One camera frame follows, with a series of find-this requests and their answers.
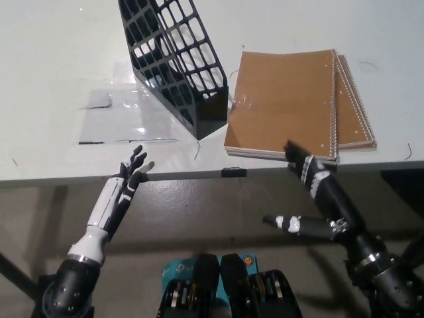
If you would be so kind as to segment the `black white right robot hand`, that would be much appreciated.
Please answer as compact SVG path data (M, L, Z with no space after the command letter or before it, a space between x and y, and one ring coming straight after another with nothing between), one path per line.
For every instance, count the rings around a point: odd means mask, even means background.
M301 215L265 215L262 221L299 237L326 239L345 247L358 267L390 263L386 245L371 235L358 209L330 171L316 156L292 140L284 146L290 170L306 188L322 214L314 219Z

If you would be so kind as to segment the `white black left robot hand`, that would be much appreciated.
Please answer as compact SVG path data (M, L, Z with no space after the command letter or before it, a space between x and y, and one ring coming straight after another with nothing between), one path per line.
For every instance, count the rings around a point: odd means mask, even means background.
M137 146L131 157L121 162L119 171L105 183L88 219L85 234L68 251L67 258L102 266L105 245L110 242L129 209L139 184L148 181L154 162L145 163L147 153Z

